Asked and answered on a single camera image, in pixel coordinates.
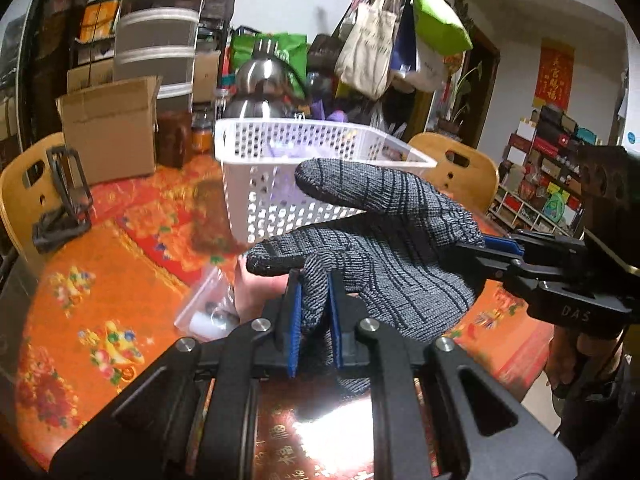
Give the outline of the shelf with boxes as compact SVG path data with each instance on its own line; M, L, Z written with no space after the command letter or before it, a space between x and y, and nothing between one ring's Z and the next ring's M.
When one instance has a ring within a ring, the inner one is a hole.
M510 135L488 217L508 231L578 237L584 214L578 150L599 143L559 107L535 110Z

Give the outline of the orange jar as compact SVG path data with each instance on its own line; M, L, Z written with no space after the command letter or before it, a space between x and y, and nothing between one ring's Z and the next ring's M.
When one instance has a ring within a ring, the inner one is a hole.
M213 144L212 115L207 110L196 110L192 116L192 150L196 154L210 153Z

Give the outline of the beige canvas tote bag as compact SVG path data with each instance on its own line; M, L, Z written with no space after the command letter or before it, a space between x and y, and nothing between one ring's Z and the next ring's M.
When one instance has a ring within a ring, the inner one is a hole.
M369 0L356 7L355 23L335 64L342 84L378 100L390 84L390 57L400 0Z

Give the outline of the white perforated plastic basket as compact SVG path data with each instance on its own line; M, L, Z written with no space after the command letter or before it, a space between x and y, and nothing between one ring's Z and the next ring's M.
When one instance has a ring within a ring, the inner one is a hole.
M350 122L284 118L227 118L216 122L229 228L253 245L301 226L358 214L354 208L313 200L295 182L297 166L330 158L408 171L424 177L437 166L405 142Z

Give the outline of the clear zip bag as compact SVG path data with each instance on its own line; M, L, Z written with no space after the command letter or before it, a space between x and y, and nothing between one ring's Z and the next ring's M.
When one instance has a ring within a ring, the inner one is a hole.
M178 312L175 328L201 342L227 337L240 325L234 304L234 288L216 266L203 272L198 284Z

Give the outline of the right wooden chair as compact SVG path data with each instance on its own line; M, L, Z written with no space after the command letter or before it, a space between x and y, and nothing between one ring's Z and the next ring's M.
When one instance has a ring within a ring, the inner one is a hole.
M469 210L487 214L494 199L499 175L496 164L475 148L443 134L416 134L409 145L437 162L426 180L447 192Z

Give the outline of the brown ceramic mug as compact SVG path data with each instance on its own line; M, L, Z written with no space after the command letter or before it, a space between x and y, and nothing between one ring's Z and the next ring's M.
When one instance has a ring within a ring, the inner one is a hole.
M156 162L162 166L181 169L193 158L192 114L165 112L157 116L155 133Z

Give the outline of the green shopping bag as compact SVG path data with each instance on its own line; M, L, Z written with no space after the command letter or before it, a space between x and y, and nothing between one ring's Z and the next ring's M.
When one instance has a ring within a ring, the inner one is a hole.
M307 76L307 37L305 35L277 32L263 34L250 30L242 34L237 29L231 39L231 70L235 82L240 83L240 68L252 58L271 61L284 69L286 81L291 85L296 98L309 100L306 85Z

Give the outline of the grey knitted glove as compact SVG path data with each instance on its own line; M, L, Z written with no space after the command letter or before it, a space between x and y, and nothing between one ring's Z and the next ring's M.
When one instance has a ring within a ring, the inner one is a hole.
M301 162L295 182L315 200L357 211L267 238L246 254L247 270L256 275L302 272L303 372L329 369L322 314L332 271L372 318L421 342L454 327L484 292L484 278L444 263L455 244L480 247L484 235L469 211L431 183L410 172L327 158Z

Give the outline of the cardboard box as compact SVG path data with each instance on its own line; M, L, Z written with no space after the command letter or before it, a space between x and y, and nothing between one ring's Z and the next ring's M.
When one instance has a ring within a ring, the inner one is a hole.
M87 181L98 184L155 171L160 77L123 79L56 100L65 143L78 151Z

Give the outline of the green hanging bag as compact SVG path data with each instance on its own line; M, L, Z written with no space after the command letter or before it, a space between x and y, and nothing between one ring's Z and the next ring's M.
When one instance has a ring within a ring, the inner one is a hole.
M472 49L471 37L446 0L411 0L416 38L441 56Z

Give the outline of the black phone stand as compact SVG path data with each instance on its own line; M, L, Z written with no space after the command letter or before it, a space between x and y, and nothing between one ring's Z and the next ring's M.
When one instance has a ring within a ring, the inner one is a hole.
M46 155L61 205L44 212L32 226L32 244L40 255L56 252L92 227L93 197L78 151L57 145Z

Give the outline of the steel gourd-shaped kettle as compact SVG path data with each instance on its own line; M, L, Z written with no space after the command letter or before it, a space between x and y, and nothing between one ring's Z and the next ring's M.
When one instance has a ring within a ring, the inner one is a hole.
M284 69L271 61L252 58L239 72L235 94L224 110L224 118L293 118L309 100L296 98Z

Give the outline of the red wall poster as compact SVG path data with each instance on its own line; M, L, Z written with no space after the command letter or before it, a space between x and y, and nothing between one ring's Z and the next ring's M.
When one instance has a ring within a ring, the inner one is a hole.
M575 49L562 42L541 41L533 107L554 105L566 112L570 105Z

